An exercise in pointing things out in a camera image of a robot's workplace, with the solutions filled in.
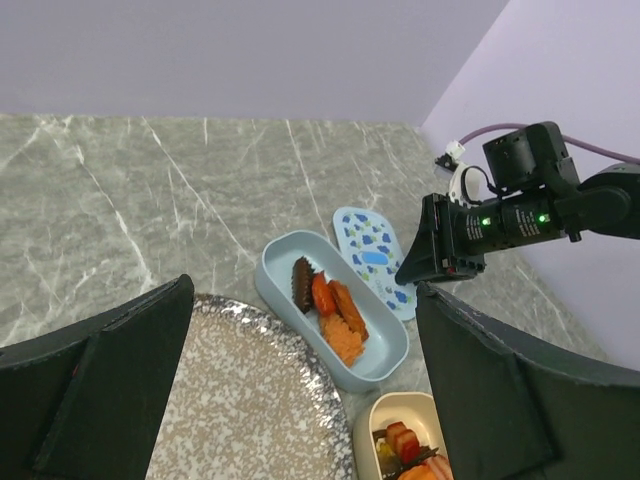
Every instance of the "salmon piece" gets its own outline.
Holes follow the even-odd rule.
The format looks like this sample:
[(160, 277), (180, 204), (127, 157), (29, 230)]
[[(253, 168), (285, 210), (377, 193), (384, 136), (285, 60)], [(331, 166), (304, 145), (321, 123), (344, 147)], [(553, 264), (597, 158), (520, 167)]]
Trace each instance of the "salmon piece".
[(340, 312), (344, 321), (347, 322), (351, 331), (360, 334), (363, 342), (366, 341), (367, 338), (369, 338), (369, 332), (367, 332), (367, 327), (364, 324), (358, 308), (355, 303), (353, 303), (349, 289), (337, 280), (331, 280), (329, 282), (329, 288), (338, 305), (338, 312)]
[(398, 480), (440, 480), (431, 469), (425, 465), (418, 465), (404, 472)]
[(337, 313), (318, 320), (322, 336), (347, 367), (352, 367), (364, 352), (362, 337), (352, 332), (344, 319)]
[(444, 455), (436, 455), (428, 458), (422, 462), (422, 464), (431, 468), (431, 471), (438, 480), (453, 480), (453, 472), (451, 471), (449, 459)]

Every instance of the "cable connector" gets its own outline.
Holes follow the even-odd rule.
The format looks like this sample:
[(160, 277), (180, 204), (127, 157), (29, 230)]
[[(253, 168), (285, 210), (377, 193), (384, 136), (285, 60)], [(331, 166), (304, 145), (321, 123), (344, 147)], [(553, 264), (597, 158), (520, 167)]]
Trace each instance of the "cable connector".
[(447, 148), (444, 149), (444, 153), (449, 155), (456, 162), (460, 159), (464, 152), (465, 148), (460, 142), (456, 140), (449, 142)]
[(449, 142), (445, 149), (444, 155), (436, 158), (435, 163), (438, 167), (448, 170), (450, 173), (454, 173), (458, 168), (458, 159), (464, 153), (465, 148), (457, 141)]

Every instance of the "fried food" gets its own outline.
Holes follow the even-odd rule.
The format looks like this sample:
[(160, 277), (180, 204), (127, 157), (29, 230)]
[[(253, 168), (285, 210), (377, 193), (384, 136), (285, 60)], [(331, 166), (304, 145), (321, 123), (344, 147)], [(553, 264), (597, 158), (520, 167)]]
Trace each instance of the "fried food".
[(322, 336), (347, 367), (352, 367), (364, 352), (362, 337), (351, 331), (340, 315), (334, 313), (318, 320)]
[(338, 312), (340, 312), (344, 321), (347, 322), (351, 331), (359, 333), (363, 342), (367, 340), (367, 338), (369, 338), (369, 332), (367, 332), (367, 327), (364, 324), (360, 312), (356, 308), (355, 303), (353, 303), (349, 289), (337, 280), (331, 280), (329, 282), (329, 289), (338, 305)]
[(311, 283), (313, 282), (313, 268), (305, 257), (300, 257), (293, 264), (291, 287), (293, 289), (293, 303), (302, 313), (307, 313), (313, 306)]
[(336, 313), (338, 307), (333, 299), (331, 290), (324, 278), (324, 272), (316, 273), (311, 284), (311, 294), (313, 296), (313, 304), (323, 317), (327, 317), (332, 313)]

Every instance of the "black panel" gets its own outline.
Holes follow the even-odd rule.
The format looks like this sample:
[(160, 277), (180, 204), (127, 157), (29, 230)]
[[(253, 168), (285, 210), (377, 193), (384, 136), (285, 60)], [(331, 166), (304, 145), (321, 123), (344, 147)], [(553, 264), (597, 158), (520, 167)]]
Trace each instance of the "black panel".
[(419, 287), (417, 321), (456, 480), (640, 478), (640, 372), (555, 347), (432, 285)]
[(32, 478), (36, 455), (37, 478), (144, 478), (192, 306), (183, 275), (3, 349), (0, 478)]

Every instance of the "lavender wall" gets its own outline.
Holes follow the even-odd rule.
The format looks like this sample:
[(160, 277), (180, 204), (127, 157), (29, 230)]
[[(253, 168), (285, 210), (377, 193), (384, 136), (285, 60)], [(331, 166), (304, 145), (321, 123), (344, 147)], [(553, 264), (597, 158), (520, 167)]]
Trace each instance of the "lavender wall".
[[(511, 0), (423, 132), (444, 147), (490, 123), (554, 120), (639, 156), (639, 18), (640, 3), (628, 0)], [(486, 166), (480, 147), (490, 139), (469, 144), (465, 161)], [(583, 179), (611, 163), (570, 152)], [(640, 242), (587, 234), (523, 253), (618, 363), (640, 369)]]
[(507, 0), (481, 3), (5, 0), (0, 111), (420, 125)]

